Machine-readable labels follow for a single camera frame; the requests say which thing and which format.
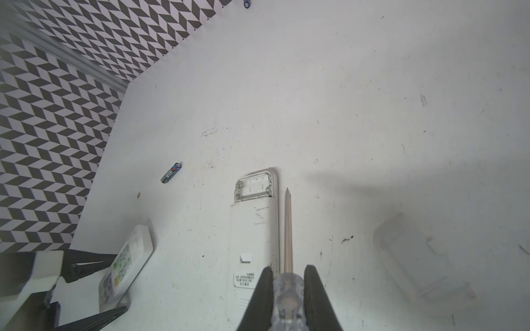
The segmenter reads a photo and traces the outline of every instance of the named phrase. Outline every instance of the printed label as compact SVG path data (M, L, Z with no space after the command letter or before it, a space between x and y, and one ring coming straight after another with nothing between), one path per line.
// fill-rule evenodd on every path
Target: printed label
M238 272L234 274L234 286L244 289L255 289L258 274L254 272Z

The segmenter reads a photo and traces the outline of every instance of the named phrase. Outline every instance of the battery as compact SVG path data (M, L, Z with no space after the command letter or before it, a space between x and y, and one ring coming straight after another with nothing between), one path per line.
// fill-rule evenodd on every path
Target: battery
M170 179L173 178L173 176L180 170L180 168L182 168L180 163L175 163L175 165L172 166L171 169L169 169L168 172L166 172L166 174L164 175L164 177L162 177L162 179L160 181L163 184L169 182Z

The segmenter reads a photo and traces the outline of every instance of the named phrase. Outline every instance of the patterned wallpaper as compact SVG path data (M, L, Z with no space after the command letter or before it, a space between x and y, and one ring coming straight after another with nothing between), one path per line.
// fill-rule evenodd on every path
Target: patterned wallpaper
M122 98L0 35L0 252L70 246Z
M133 80L231 0L17 0L20 18Z

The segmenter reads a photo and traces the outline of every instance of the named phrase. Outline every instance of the white remote control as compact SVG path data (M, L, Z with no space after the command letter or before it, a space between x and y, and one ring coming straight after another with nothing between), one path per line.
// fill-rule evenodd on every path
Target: white remote control
M146 225L137 225L99 284L100 312L116 307L153 252Z

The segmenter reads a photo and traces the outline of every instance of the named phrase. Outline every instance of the gray strip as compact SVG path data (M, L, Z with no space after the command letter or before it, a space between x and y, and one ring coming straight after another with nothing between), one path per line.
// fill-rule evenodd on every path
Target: gray strip
M43 51L56 56L61 61L79 69L83 74L92 76L101 83L125 94L129 82L90 62L81 54L72 51L52 37L13 17L2 20L0 24L17 37L27 40Z

